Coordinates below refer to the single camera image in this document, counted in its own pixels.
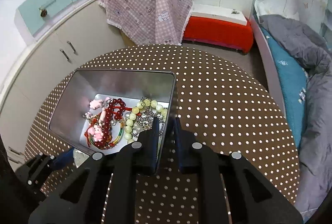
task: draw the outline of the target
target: metal tray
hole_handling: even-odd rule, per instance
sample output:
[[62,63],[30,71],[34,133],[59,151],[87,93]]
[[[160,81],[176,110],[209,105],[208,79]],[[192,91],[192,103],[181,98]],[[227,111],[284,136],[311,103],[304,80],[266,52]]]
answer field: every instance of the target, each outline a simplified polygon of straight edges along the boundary
[[89,103],[105,96],[120,97],[131,107],[142,97],[155,99],[164,107],[168,106],[163,134],[160,138],[160,152],[164,143],[167,125],[176,108],[176,77],[172,72],[142,70],[76,70],[61,94],[49,121],[49,129],[61,139],[86,154],[101,151],[111,154],[119,151],[127,143],[121,141],[112,149],[90,148],[82,139],[87,128],[83,118]]

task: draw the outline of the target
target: gray blanket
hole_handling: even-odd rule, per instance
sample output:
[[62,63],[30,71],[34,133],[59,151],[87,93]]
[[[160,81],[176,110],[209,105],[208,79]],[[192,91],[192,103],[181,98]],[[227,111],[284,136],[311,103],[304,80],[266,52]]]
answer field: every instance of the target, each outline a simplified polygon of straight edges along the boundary
[[295,207],[307,220],[332,184],[332,60],[325,40],[306,24],[280,15],[260,17],[270,32],[309,73],[306,92],[308,125],[299,148],[300,184]]

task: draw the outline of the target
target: pearl bead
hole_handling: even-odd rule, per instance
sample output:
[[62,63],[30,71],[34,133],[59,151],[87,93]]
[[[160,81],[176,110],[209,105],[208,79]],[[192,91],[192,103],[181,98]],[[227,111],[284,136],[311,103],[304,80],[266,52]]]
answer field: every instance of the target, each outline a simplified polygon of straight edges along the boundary
[[166,115],[167,115],[167,109],[163,109],[163,110],[161,111],[161,115],[162,115],[162,116],[166,116]]
[[156,100],[151,101],[151,107],[155,108],[158,105],[158,102]]
[[124,131],[127,132],[127,133],[131,133],[132,132],[132,127],[125,126]]
[[164,108],[164,107],[163,107],[162,105],[159,104],[159,105],[156,106],[156,111],[157,111],[157,112],[161,112],[161,111],[163,110],[163,108]]
[[125,133],[125,134],[124,134],[124,138],[125,138],[126,140],[129,140],[129,139],[132,138],[132,135],[131,135],[130,133]]
[[142,102],[141,101],[139,101],[139,102],[137,102],[137,108],[139,108],[139,109],[142,109],[143,108],[143,105],[142,105]]
[[134,113],[134,114],[139,113],[139,108],[137,108],[137,107],[133,107],[133,108],[132,108],[132,113]]
[[139,128],[142,128],[141,125],[138,123],[138,122],[135,122],[134,125],[133,125],[134,129],[139,129]]
[[126,119],[129,119],[129,118],[130,118],[129,115],[130,115],[130,112],[126,112],[126,113],[124,114],[124,117],[125,117]]
[[127,121],[126,121],[126,125],[127,126],[132,126],[134,124],[134,121],[133,120],[131,120],[131,119],[128,119]]
[[145,100],[144,100],[144,103],[145,103],[145,105],[146,105],[147,107],[149,107],[151,102],[150,102],[149,99],[145,99]]
[[129,115],[129,119],[131,119],[131,120],[135,120],[136,119],[136,114],[134,114],[134,113],[131,113],[130,115]]

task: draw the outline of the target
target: brown dotted surface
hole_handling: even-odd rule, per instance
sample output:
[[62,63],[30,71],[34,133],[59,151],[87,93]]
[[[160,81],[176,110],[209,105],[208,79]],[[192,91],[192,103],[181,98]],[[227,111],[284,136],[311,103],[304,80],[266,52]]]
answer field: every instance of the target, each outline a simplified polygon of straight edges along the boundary
[[[266,89],[236,64],[197,49],[156,44],[103,54],[80,68],[173,71],[182,127],[217,153],[241,152],[295,202],[299,170],[292,132]],[[71,75],[40,107],[28,137],[27,159],[40,151],[58,155],[70,148],[48,130],[48,122]],[[42,187],[44,193],[53,191],[74,169],[71,164],[53,172]],[[198,221],[197,178],[178,172],[172,141],[165,143],[158,175],[137,177],[136,197],[137,223]]]

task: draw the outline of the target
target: screw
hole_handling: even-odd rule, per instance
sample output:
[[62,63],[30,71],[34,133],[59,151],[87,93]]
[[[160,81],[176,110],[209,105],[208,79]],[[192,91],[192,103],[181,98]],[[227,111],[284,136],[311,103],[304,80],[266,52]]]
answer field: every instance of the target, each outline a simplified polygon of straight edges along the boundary
[[132,147],[137,149],[137,148],[141,148],[142,144],[140,142],[133,142],[132,143]]
[[234,158],[234,159],[240,159],[240,158],[242,157],[241,153],[239,153],[239,152],[233,152],[233,153],[231,154],[231,156],[232,156],[232,158]]
[[94,154],[92,155],[92,158],[93,158],[94,160],[99,160],[99,159],[101,159],[102,157],[103,157],[103,154],[100,153],[100,152],[96,152],[96,153],[94,153]]
[[201,149],[203,147],[203,145],[201,143],[193,143],[191,146],[194,149]]

